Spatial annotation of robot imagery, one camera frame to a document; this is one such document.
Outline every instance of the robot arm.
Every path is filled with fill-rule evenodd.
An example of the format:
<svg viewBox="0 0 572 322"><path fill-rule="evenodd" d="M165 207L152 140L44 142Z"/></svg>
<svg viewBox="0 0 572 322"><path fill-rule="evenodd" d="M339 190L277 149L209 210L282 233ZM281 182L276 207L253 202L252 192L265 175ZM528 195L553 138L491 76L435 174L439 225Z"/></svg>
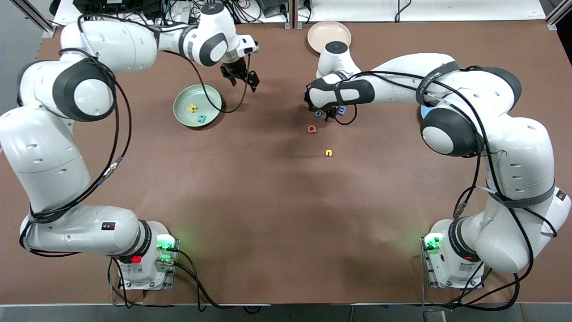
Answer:
<svg viewBox="0 0 572 322"><path fill-rule="evenodd" d="M90 186L73 124L109 116L117 104L113 73L150 68L159 50L204 66L222 61L221 69L229 71L226 77L248 81L254 91L258 78L246 70L244 56L259 47L251 36L236 34L230 14L219 3L203 7L198 27L85 21L81 28L65 27L61 45L59 60L22 69L20 107L0 116L0 144L30 199L21 244L33 251L114 256L121 261L128 288L161 289L170 271L171 253L165 249L174 246L165 226L113 206L77 203L66 209ZM48 215L33 215L42 212Z"/></svg>
<svg viewBox="0 0 572 322"><path fill-rule="evenodd" d="M324 69L330 74L312 82L305 93L310 111L321 110L334 117L338 106L348 104L427 103L434 108L421 123L420 133L432 150L449 156L491 153L490 159L486 158L486 182L491 193L485 210L441 220L424 238L428 272L432 273L430 285L463 288L471 276L471 285L476 285L484 271L481 262L500 272L523 269L530 261L529 253L509 209L516 213L536 257L554 231L524 208L546 218L558 230L568 216L571 202L566 193L554 186L554 156L545 127L535 120L507 114L520 96L518 79L500 68L439 72L441 66L454 65L454 59L433 53L398 57L374 69L380 73L360 74L353 68L355 64L348 61L347 47L342 51L334 53L327 45L320 55L320 63L322 56L345 63L331 64L331 69ZM394 72L420 77L391 74ZM475 126L478 121L472 109L456 93L432 83L436 79L459 92L474 107L486 131L489 152L483 149L483 132ZM511 201L498 198L491 166L502 195Z"/></svg>

